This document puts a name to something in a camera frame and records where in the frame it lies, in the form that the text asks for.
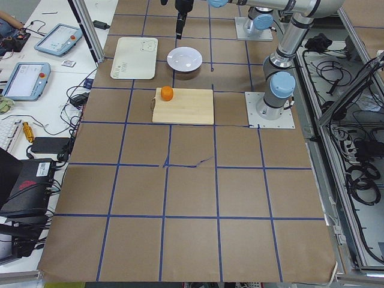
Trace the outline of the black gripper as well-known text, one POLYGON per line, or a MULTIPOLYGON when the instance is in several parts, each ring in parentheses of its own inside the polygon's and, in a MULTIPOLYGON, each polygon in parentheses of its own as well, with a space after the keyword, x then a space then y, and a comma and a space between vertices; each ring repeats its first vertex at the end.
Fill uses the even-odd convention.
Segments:
POLYGON ((178 17, 176 21, 176 38, 178 40, 182 39, 182 33, 184 30, 185 22, 187 19, 187 14, 193 9, 193 0, 176 0, 175 8, 177 9, 178 17))

